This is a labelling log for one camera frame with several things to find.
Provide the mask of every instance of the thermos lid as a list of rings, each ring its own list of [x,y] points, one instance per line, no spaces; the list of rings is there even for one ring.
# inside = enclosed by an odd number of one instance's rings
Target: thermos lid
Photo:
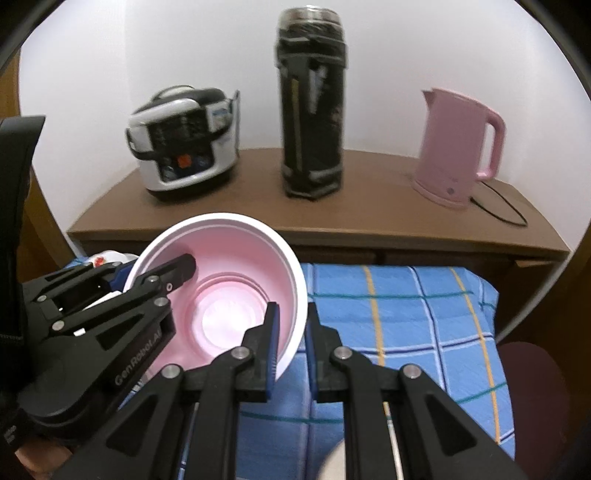
[[[293,24],[307,22],[326,22],[341,26],[339,14],[333,10],[314,5],[289,8],[279,16],[279,29],[287,30]]]

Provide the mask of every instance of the orange button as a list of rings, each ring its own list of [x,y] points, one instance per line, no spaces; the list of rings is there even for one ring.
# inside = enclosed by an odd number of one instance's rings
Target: orange button
[[[181,168],[189,168],[191,166],[191,163],[193,163],[191,161],[191,155],[189,154],[179,155],[177,157],[177,162],[178,166]]]

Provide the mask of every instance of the yellow stripe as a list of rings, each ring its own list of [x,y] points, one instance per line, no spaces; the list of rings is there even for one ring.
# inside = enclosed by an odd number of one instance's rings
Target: yellow stripe
[[[297,170],[302,171],[301,161],[301,132],[300,132],[300,82],[291,79],[291,104],[294,111],[294,130],[295,130],[295,164]]]
[[[450,268],[453,273],[453,276],[456,277],[457,284],[460,286],[463,292],[466,291],[464,288],[464,284],[462,283],[462,279],[456,273],[453,268]],[[467,293],[464,294],[464,298],[466,299],[466,304],[468,305],[468,310],[472,314],[472,318],[474,319],[474,324],[476,325],[476,331],[478,332],[478,338],[480,339],[480,346],[482,347],[482,355],[484,355],[484,363],[486,365],[486,374],[488,376],[488,384],[491,388],[495,386],[495,380],[492,378],[492,369],[491,369],[491,360],[488,358],[488,351],[486,350],[486,342],[484,340],[484,335],[482,334],[482,329],[480,328],[480,322],[478,321],[478,316],[474,311],[474,307],[472,306],[472,302],[470,301],[470,297]],[[495,418],[495,441],[497,444],[501,443],[501,425],[499,424],[499,407],[496,403],[496,391],[491,392],[491,400],[492,400],[492,412]]]
[[[382,333],[382,322],[379,319],[378,301],[375,298],[375,286],[374,279],[371,276],[369,268],[363,265],[363,271],[365,272],[365,280],[368,284],[368,291],[372,298],[369,299],[371,305],[371,316],[374,321],[375,331],[375,346],[378,351],[378,364],[382,367],[386,365],[386,354],[384,352],[384,334]],[[387,417],[392,417],[390,412],[390,405],[388,402],[384,402],[384,412]],[[394,454],[394,463],[396,465],[396,474],[398,478],[403,478],[402,474],[402,462],[400,459],[400,451],[398,450],[398,442],[396,439],[396,432],[394,431],[394,425],[391,421],[388,422],[388,432],[390,433],[390,442],[392,445],[392,453]]]
[[[375,347],[378,350],[378,363],[383,367],[386,365],[386,356],[384,353],[384,334],[382,333],[382,323],[379,321],[378,301],[374,298],[374,279],[371,276],[369,268],[365,265],[363,265],[363,271],[365,272],[365,280],[368,283],[369,294],[372,296],[372,298],[369,299],[369,304],[371,305],[371,316],[374,321]]]

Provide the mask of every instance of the black device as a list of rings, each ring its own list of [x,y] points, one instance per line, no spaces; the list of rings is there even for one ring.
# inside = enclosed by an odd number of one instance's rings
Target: black device
[[[339,16],[311,6],[285,10],[276,54],[284,190],[288,196],[317,199],[342,184],[347,47]]]

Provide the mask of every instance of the kettle handle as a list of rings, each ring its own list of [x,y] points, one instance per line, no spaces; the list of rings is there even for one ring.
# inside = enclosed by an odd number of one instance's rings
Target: kettle handle
[[[480,181],[490,180],[499,173],[503,143],[505,142],[505,122],[501,116],[493,110],[488,110],[486,121],[495,129],[495,138],[492,142],[491,161],[484,170],[476,172],[476,179]]]

